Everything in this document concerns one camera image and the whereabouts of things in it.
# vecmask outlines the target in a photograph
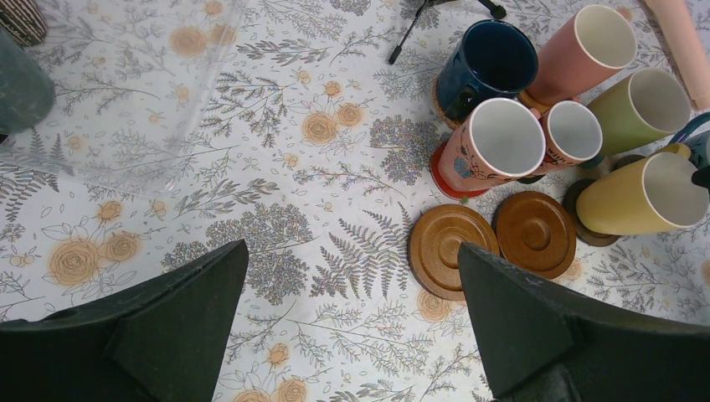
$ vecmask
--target pink rolling pin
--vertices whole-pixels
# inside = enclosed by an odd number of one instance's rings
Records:
[[[684,0],[644,0],[656,15],[696,110],[710,107],[710,63]]]

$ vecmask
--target yellow mug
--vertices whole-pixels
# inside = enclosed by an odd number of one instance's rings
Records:
[[[653,152],[649,157],[652,157],[656,155],[657,153],[661,152],[670,152],[670,153],[677,153],[678,155],[690,159],[690,156],[692,154],[692,151],[690,150],[690,147],[686,144],[683,144],[682,142],[676,142],[675,144],[669,144],[666,145],[665,147],[659,149],[656,152]]]
[[[579,220],[608,235],[644,235],[689,228],[707,212],[707,190],[691,183],[686,157],[659,152],[613,171],[577,199]]]

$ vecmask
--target small pink mug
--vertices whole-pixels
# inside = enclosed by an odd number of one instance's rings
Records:
[[[580,95],[631,64],[636,47],[634,29],[616,10],[584,7],[540,49],[538,75],[521,99],[539,108]]]
[[[431,172],[442,193],[475,197],[534,172],[545,155],[538,118],[507,98],[479,104],[432,157]]]
[[[563,100],[543,113],[545,157],[532,175],[546,174],[579,165],[601,150],[603,136],[594,113],[586,106]]]

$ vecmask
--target wooden coaster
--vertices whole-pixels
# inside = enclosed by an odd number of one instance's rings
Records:
[[[524,104],[526,107],[529,107],[531,109],[536,109],[537,111],[540,112],[540,114],[543,114],[544,112],[546,112],[552,108],[552,106],[543,105],[542,103],[539,103],[536,100],[534,100],[527,93],[526,90],[517,94],[517,99],[520,101],[520,103]]]
[[[463,205],[431,209],[414,225],[409,237],[409,263],[427,291],[447,300],[465,300],[459,275],[459,246],[473,243],[499,255],[491,226]]]
[[[522,184],[535,184],[544,178],[544,174],[540,174],[538,176],[526,176],[524,178],[519,178],[517,182]]]
[[[577,236],[586,244],[592,245],[594,247],[606,247],[607,245],[614,244],[621,236],[615,234],[603,234],[597,233],[593,230],[587,229],[582,221],[579,220],[577,215],[577,198],[579,195],[596,180],[593,178],[584,178],[578,182],[572,184],[567,189],[567,193],[564,195],[562,205],[564,209],[572,218],[574,223],[574,229],[577,231]]]
[[[439,77],[436,77],[436,80],[434,80],[434,84],[431,86],[431,97],[434,99],[434,107],[436,108],[436,111],[439,112],[439,117],[441,120],[446,123],[446,125],[451,129],[451,130],[456,130],[461,126],[461,123],[458,121],[452,121],[448,117],[445,116],[446,112],[444,109],[441,109],[441,105],[439,105],[439,97],[436,96],[436,83],[439,82]]]
[[[441,173],[439,173],[439,161],[441,160],[441,154],[444,153],[445,147],[446,142],[439,145],[439,147],[436,148],[436,151],[434,151],[434,155],[431,156],[431,160],[429,162],[429,170],[431,172],[431,177],[434,179],[434,183],[436,183],[436,187],[438,187],[444,195],[453,199],[474,198],[488,191],[487,188],[476,191],[456,191],[449,187],[449,184],[446,184],[444,178],[441,177]]]
[[[577,238],[572,219],[547,194],[525,191],[506,198],[493,227],[503,257],[533,274],[554,279],[574,260]]]

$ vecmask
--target striped object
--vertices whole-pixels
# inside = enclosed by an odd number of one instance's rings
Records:
[[[39,44],[47,23],[34,0],[0,0],[0,26],[21,46]]]

